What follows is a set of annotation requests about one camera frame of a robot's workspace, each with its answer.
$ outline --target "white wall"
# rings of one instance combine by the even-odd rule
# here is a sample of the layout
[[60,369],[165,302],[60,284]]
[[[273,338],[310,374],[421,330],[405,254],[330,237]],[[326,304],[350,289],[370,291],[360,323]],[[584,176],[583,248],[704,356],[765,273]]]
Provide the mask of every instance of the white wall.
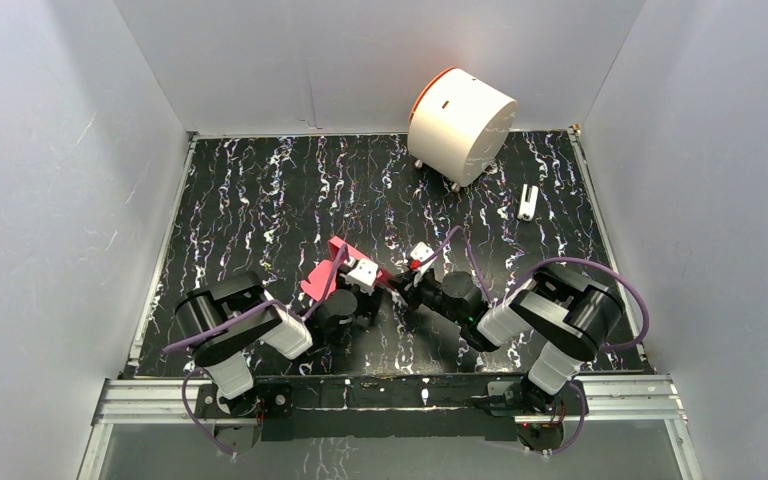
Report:
[[515,128],[584,120],[643,0],[116,0],[175,112],[202,134],[404,132],[460,66]]
[[647,2],[583,132],[703,470],[768,478],[768,2]]
[[0,479],[75,477],[185,149],[112,1],[0,1]]

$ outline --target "orange rim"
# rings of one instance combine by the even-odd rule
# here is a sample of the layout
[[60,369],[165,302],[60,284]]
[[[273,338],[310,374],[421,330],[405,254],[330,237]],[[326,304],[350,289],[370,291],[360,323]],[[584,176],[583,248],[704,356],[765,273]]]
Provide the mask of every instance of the orange rim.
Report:
[[414,114],[414,112],[416,112],[416,107],[419,106],[419,102],[422,101],[422,97],[425,96],[425,93],[428,92],[428,89],[431,88],[431,85],[434,85],[435,83],[437,83],[437,80],[440,80],[440,78],[443,75],[449,73],[450,71],[454,70],[455,68],[457,68],[457,67],[449,67],[449,68],[443,70],[442,72],[437,74],[436,77],[434,77],[434,80],[431,80],[430,82],[428,82],[428,85],[426,85],[425,88],[422,89],[422,92],[420,92],[419,96],[416,97],[416,101],[413,102],[413,107],[411,108],[411,115],[410,115],[410,117],[408,117],[408,123],[410,123],[410,121],[413,120],[413,114]]

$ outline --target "black marble table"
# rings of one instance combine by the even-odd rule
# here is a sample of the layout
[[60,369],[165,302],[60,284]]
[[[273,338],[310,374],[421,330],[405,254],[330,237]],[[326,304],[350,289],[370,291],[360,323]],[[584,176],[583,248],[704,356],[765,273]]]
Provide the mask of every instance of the black marble table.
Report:
[[[337,235],[391,271],[405,268],[419,241],[436,248],[462,225],[495,296],[517,272],[566,255],[608,263],[569,136],[511,133],[497,164],[453,193],[433,170],[417,170],[404,135],[226,138],[197,142],[172,238],[149,313],[134,376],[180,377],[188,359],[161,349],[183,338],[178,299],[233,272],[256,271],[276,298],[308,304],[299,282],[328,258]],[[540,186],[534,221],[515,218],[525,183]],[[435,264],[468,270],[460,237]],[[577,266],[570,266],[580,271]],[[609,279],[592,273],[604,283]],[[628,320],[611,343],[632,338]],[[544,340],[531,332],[491,353],[476,352],[458,328],[421,309],[406,315],[385,302],[378,323],[338,348],[293,362],[268,345],[245,352],[256,375],[410,375],[528,370]],[[600,354],[589,370],[641,370],[635,350]]]

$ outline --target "pink object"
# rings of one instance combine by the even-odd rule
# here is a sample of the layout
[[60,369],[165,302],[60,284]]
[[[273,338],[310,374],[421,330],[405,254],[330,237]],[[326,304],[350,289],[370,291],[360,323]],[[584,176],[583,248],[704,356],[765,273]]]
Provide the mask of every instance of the pink object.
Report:
[[[318,302],[322,297],[322,290],[325,288],[325,284],[328,282],[328,275],[331,274],[331,268],[333,268],[334,265],[334,257],[337,256],[337,251],[341,246],[343,246],[344,243],[346,242],[340,237],[331,237],[331,239],[328,240],[328,253],[331,255],[331,260],[323,260],[319,262],[319,265],[317,265],[316,268],[314,268],[313,271],[308,274],[307,280],[302,280],[302,291],[313,298],[314,301]],[[351,245],[349,245],[349,256],[357,259],[370,259]],[[390,288],[388,282],[391,278],[393,278],[393,274],[382,268],[378,270],[376,284]],[[328,295],[331,295],[331,292],[336,289],[337,282],[332,282],[331,287],[328,289]]]

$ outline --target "gray floor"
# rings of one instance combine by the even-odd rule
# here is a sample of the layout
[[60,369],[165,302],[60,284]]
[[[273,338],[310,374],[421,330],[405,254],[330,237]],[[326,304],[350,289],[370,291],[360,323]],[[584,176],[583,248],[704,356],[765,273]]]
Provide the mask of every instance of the gray floor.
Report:
[[[567,423],[572,429],[574,422]],[[117,425],[103,479],[620,480],[681,478],[662,421],[588,422],[548,461],[482,438],[321,438],[261,442],[236,463],[192,425]]]

